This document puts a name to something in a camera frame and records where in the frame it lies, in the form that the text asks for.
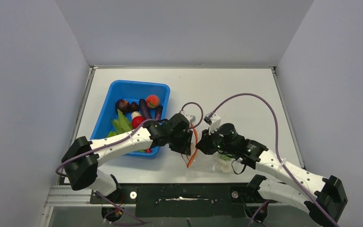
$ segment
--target gray wall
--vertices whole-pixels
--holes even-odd
[[[315,0],[277,76],[306,166],[343,180],[341,226],[363,226],[363,1]]]
[[[275,66],[313,0],[56,0],[90,65]]]
[[[0,226],[37,226],[87,75],[54,0],[0,1]]]

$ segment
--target robotic arm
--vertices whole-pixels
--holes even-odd
[[[304,210],[324,227],[333,226],[284,170],[284,165],[321,207],[338,221],[347,204],[343,185],[338,178],[331,176],[327,179],[312,174],[286,160],[280,163],[273,151],[239,135],[233,124],[220,125],[220,117],[216,114],[204,120],[210,127],[202,132],[202,138],[196,145],[204,154],[212,155],[219,152],[283,182],[277,183],[265,176],[255,175],[247,190],[257,193],[263,199],[280,201]],[[172,151],[190,155],[192,132],[189,127],[194,121],[194,116],[177,113],[171,119],[164,120],[162,124],[153,120],[146,121],[134,131],[114,137],[91,141],[86,137],[77,138],[63,157],[61,166],[64,167],[73,190],[90,188],[108,196],[119,188],[119,184],[113,175],[100,171],[99,166],[134,150],[166,144],[169,144]],[[87,153],[88,156],[76,158]]]

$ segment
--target blue plastic tray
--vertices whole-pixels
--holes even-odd
[[[166,108],[168,105],[170,88],[166,84],[116,80],[109,86],[108,94],[106,95],[104,105],[96,122],[91,140],[106,138],[110,131],[115,131],[111,123],[111,119],[117,119],[118,114],[115,111],[115,104],[119,99],[124,99],[129,103],[136,102],[143,98],[146,99],[149,95],[156,95],[160,98],[164,107],[162,117],[165,117]],[[155,116],[155,109],[151,109],[151,116]],[[131,114],[126,114],[126,117],[131,121]],[[133,151],[126,155],[144,158],[155,158],[159,152],[159,147],[151,148],[152,153]]]

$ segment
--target silver bolt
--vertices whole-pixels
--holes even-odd
[[[232,192],[232,197],[237,199],[239,197],[239,193],[236,191]]]
[[[137,198],[137,192],[130,192],[130,198],[133,200]]]

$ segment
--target white tabletop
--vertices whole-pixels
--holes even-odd
[[[279,150],[282,157],[300,166],[299,157],[287,123],[271,69],[96,69],[88,94],[77,137],[91,137],[103,106],[109,85],[119,79],[167,84],[170,98],[166,117],[180,111],[189,101],[198,102],[204,114],[220,102],[237,93],[250,92],[262,96],[274,108],[279,121]],[[199,119],[195,106],[186,107],[186,113]],[[217,114],[222,123],[231,122],[237,132],[275,150],[275,124],[271,112],[256,98],[242,96],[227,102]],[[199,132],[208,125],[203,122]],[[154,159],[123,156],[105,163],[100,169],[116,176],[120,183],[234,183],[249,182],[255,174],[249,167],[241,175],[213,171],[214,159],[199,151],[189,169],[179,153],[162,147]],[[236,171],[241,165],[235,163]]]

